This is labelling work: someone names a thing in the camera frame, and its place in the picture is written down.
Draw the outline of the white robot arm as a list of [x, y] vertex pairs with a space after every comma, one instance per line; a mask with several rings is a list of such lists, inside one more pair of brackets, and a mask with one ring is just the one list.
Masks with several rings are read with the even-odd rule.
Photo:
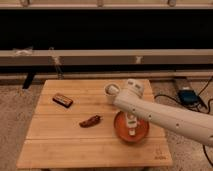
[[143, 100], [143, 90], [143, 84], [135, 79], [128, 79], [122, 89], [115, 84], [108, 89], [115, 95], [113, 104], [120, 110], [213, 147], [212, 115]]

